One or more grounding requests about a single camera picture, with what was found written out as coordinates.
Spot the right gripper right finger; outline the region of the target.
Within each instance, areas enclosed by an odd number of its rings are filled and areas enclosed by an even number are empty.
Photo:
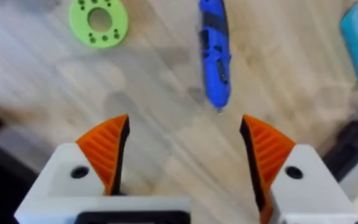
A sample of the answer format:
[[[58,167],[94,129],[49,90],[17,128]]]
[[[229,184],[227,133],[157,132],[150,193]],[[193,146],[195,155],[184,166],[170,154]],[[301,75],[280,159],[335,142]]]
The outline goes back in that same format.
[[[249,115],[239,131],[261,223],[358,223],[352,202],[312,146]]]

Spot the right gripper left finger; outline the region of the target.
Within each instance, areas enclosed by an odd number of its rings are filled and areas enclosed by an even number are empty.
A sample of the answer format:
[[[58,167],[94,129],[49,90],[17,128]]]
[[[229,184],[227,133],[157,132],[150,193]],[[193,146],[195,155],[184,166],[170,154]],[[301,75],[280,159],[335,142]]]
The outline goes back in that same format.
[[[111,118],[73,143],[59,145],[28,197],[100,197],[120,192],[129,116]]]

